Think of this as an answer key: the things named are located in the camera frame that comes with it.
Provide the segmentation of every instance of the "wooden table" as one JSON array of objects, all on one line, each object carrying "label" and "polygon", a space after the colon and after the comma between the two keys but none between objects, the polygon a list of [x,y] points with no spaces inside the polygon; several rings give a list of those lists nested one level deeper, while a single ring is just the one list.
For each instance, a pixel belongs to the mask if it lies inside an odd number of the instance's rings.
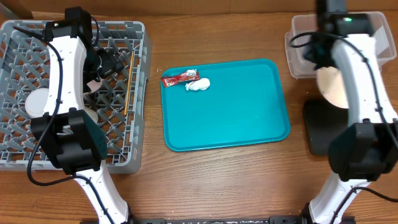
[{"label": "wooden table", "polygon": [[[398,37],[398,11],[384,12]],[[292,78],[284,35],[295,14],[120,17],[143,22],[153,42],[145,99],[144,154],[139,172],[112,175],[122,198],[139,218],[263,218],[298,215],[330,173],[326,158],[307,149],[301,109],[319,97],[314,79]],[[159,80],[170,67],[269,58],[276,63],[291,123],[286,140],[255,146],[177,153],[164,143]],[[383,66],[384,83],[398,110],[398,60]],[[239,116],[244,109],[237,107]],[[38,172],[42,181],[61,172]],[[398,197],[398,169],[371,187]],[[398,205],[361,193],[346,214],[358,223],[398,223]],[[31,184],[24,172],[0,172],[0,223],[78,223],[96,218],[81,188],[70,181]]]}]

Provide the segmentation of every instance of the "clear plastic container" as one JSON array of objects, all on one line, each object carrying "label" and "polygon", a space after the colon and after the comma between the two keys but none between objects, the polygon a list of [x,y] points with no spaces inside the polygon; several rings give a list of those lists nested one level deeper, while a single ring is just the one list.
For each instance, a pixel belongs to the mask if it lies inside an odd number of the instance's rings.
[{"label": "clear plastic container", "polygon": [[[388,61],[397,57],[397,50],[392,38],[390,27],[387,19],[381,12],[359,12],[367,13],[371,19],[376,38],[376,53],[379,67]],[[290,74],[294,78],[315,78],[317,72],[314,71],[315,64],[305,60],[302,55],[305,47],[293,49],[289,46],[289,40],[297,34],[304,32],[316,31],[316,15],[295,16],[292,19],[292,30],[285,35],[285,49],[287,64],[289,65]],[[295,45],[308,42],[310,37],[302,37],[295,40]]]}]

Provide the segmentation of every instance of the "pencil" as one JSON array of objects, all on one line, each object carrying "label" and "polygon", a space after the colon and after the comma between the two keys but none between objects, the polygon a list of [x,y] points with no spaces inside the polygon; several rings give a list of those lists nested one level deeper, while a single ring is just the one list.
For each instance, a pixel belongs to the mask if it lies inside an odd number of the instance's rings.
[{"label": "pencil", "polygon": [[130,101],[130,90],[131,90],[131,77],[132,77],[132,60],[134,58],[134,54],[131,54],[131,62],[130,62],[130,71],[129,71],[129,81],[127,82],[127,93],[126,93],[126,105],[124,106],[124,115],[127,115],[127,107]]}]

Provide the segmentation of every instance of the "white crumpled tissue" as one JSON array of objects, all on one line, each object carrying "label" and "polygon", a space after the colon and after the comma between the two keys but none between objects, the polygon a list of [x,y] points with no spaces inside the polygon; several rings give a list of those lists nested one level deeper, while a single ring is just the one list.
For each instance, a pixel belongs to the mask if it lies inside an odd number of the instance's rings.
[{"label": "white crumpled tissue", "polygon": [[207,90],[209,86],[210,86],[210,80],[208,78],[201,78],[197,81],[192,81],[190,83],[185,84],[185,89],[187,91]]}]

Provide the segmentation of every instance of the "wooden surface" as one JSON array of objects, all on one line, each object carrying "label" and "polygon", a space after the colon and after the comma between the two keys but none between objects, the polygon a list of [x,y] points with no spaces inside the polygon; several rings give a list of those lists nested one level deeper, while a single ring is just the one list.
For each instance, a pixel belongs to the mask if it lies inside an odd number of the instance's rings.
[{"label": "wooden surface", "polygon": [[[296,80],[290,76],[285,57],[284,35],[294,15],[114,18],[142,21],[153,42],[141,169],[133,175],[112,175],[122,198],[139,218],[297,215],[319,193],[330,167],[325,158],[309,154],[301,109],[305,100],[320,95],[314,79]],[[398,12],[385,15],[397,38]],[[160,102],[162,72],[170,67],[254,58],[269,58],[278,66],[291,123],[286,140],[186,153],[168,149]],[[383,66],[384,83],[396,110],[397,74],[398,60]],[[237,106],[236,115],[244,115],[244,108]],[[41,181],[60,177],[61,172],[35,174]],[[398,168],[371,185],[391,197],[398,197],[397,187]],[[398,205],[364,192],[346,214],[356,215],[360,224],[398,223],[397,209]],[[95,217],[90,202],[73,181],[38,187],[28,181],[24,172],[0,172],[0,223],[78,223]]]},{"label": "wooden surface", "polygon": [[[18,15],[29,12],[63,13],[81,6],[97,16],[202,15],[253,12],[306,12],[315,10],[315,0],[0,0]],[[349,10],[398,10],[396,0],[346,0]]]}]

